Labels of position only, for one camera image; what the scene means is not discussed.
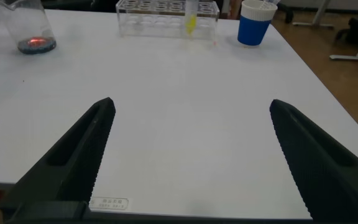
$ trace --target white label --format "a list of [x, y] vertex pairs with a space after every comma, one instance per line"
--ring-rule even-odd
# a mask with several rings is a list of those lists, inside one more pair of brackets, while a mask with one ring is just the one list
[[128, 198], [107, 198], [107, 197], [91, 197], [89, 201], [90, 208], [101, 208], [108, 210], [128, 210]]

